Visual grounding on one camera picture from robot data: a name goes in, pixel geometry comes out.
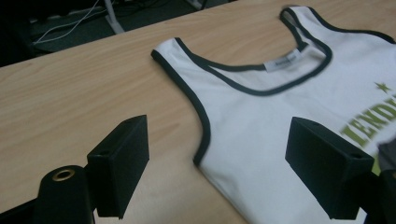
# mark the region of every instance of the clothing label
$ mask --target clothing label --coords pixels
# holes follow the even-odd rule
[[[281,69],[287,66],[292,65],[293,63],[296,63],[300,58],[301,58],[301,53],[299,50],[294,49],[292,52],[290,52],[288,55],[266,62],[264,63],[265,69],[267,72],[272,72],[277,69]]]

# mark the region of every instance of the tank top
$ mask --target tank top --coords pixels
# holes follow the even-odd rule
[[[262,64],[230,66],[180,38],[152,57],[190,99],[203,126],[194,163],[250,223],[331,220],[285,160],[292,117],[318,122],[375,156],[396,134],[396,45],[385,34],[336,28],[310,7],[280,19],[297,48]]]

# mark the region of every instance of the star print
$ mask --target star print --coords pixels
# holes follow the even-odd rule
[[[391,91],[390,88],[387,87],[387,84],[385,83],[375,83],[376,88],[383,91],[384,93],[388,93],[388,91]]]

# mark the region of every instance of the neckline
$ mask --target neckline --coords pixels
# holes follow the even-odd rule
[[[292,21],[288,20],[288,18],[285,16],[285,13],[288,13],[288,15],[290,15],[290,18],[292,18]],[[322,62],[315,69],[309,71],[306,74],[300,75],[300,77],[296,78],[295,80],[293,80],[291,82],[285,83],[283,85],[274,87],[269,90],[264,90],[264,91],[253,90],[249,87],[246,87],[246,86],[226,77],[221,72],[214,69],[214,68],[218,68],[220,70],[227,71],[227,72],[241,72],[241,71],[247,71],[247,70],[266,71],[264,63],[250,64],[250,65],[227,65],[227,64],[222,64],[222,63],[216,63],[213,61],[209,61],[208,59],[205,59],[205,58],[191,52],[189,50],[189,48],[183,43],[183,41],[180,38],[177,37],[177,38],[175,38],[175,40],[178,43],[178,45],[182,48],[182,50],[189,56],[189,58],[196,65],[201,67],[206,72],[223,80],[225,83],[227,83],[234,89],[237,89],[239,91],[242,91],[244,93],[251,94],[251,95],[268,96],[268,95],[281,93],[282,91],[291,89],[294,86],[297,86],[301,83],[306,82],[309,78],[317,76],[318,74],[320,74],[321,71],[323,71],[329,65],[330,61],[332,60],[332,50],[326,44],[324,44],[320,40],[313,37],[303,27],[303,25],[298,20],[297,15],[295,14],[295,12],[292,9],[290,9],[290,8],[283,9],[280,13],[280,19],[289,28],[289,30],[293,34],[293,36],[296,40],[296,43],[297,43],[297,48],[296,48],[297,50],[303,51],[304,49],[307,49],[307,47],[308,47],[308,43],[306,43],[302,40],[302,37],[298,32],[298,29],[299,29],[305,38],[309,39],[310,41],[312,41],[312,43],[314,43],[316,46],[318,46],[318,48],[322,49],[322,52],[324,53],[325,58],[322,60]]]

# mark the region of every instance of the table surface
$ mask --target table surface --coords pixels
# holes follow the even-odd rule
[[[0,212],[36,197],[41,178],[86,155],[121,121],[148,115],[150,161],[123,220],[97,223],[245,223],[192,164],[201,125],[150,57],[171,37],[215,62],[252,64],[293,49],[278,19],[313,7],[329,23],[396,37],[396,1],[244,0],[0,69]]]

